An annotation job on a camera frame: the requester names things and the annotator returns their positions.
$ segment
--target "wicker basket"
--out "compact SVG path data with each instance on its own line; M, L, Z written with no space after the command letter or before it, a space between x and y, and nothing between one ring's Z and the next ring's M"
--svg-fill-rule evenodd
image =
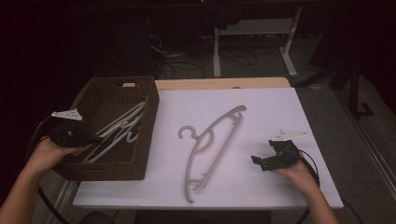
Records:
M133 85L124 87L125 83L133 83ZM73 107L77 108L83 117L82 127L88 133L96 133L143 101L146 101L146 105L134 142L120 141L94 163L82 162L91 153L93 147L78 156L66 156L54 167L54 171L67 180L78 181L144 179L160 101L154 78L93 78ZM98 152L107 144L104 142Z

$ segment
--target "storage basket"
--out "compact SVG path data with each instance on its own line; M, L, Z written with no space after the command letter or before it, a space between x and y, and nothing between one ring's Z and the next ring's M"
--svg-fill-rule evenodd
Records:
M72 109L76 108L82 116L83 129L96 133L143 101L146 105L134 142L121 140L94 163L83 163L94 147L78 156L66 156L54 171L67 180L77 181L144 179L160 101L153 77L93 78L81 91ZM98 152L108 145L108 140Z

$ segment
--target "white desk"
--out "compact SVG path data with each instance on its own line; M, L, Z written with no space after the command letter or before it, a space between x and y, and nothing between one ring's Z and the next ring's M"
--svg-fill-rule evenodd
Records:
M190 137L189 131L185 131L184 138L179 139L178 130L184 125L191 125L197 134L201 134L214 120L238 105L247 107L242 112L239 128L206 187L194 192L191 195L194 203L188 203L184 194L184 181L195 140ZM228 133L230 127L231 122L228 120L228 123L225 121L222 126L215 128L215 141ZM306 207L303 196L285 177L263 172L250 159L251 155L262 158L275 155L268 140L279 129L309 133L309 136L293 142L314 158L321 189L330 206L343 207L292 88L160 91L145 179L82 182L73 204L96 208L193 210ZM197 162L195 172L193 168L194 174L199 174L197 171L203 168L201 164L205 160L200 162Z

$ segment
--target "person's left hand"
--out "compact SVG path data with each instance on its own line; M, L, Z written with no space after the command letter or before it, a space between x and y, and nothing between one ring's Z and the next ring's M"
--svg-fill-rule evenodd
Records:
M35 151L26 164L29 170L41 174L50 170L65 155L82 150L81 147L58 147L46 137L37 144Z

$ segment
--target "table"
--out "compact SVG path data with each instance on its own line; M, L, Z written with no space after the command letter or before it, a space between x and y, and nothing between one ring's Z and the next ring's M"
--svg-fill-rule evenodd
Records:
M321 189L330 206L343 207L295 90L290 88L285 78L165 80L157 81L157 85L160 105L145 179L81 182L73 202L75 206L160 210L273 210L306 207L305 199L288 180L272 172L263 172L260 166L250 160L250 155L263 158L275 155L267 140L284 128L308 133L309 136L293 142L314 158ZM217 85L221 90L213 90ZM228 89L232 87L254 89ZM243 120L235 137L221 156L207 186L192 194L194 203L187 202L183 176L194 141L187 133L184 134L185 139L178 139L177 131L189 120L200 134L223 114L224 107L232 108L241 103L247 110L241 112ZM224 133L225 129L221 126L219 132L215 130L216 136Z

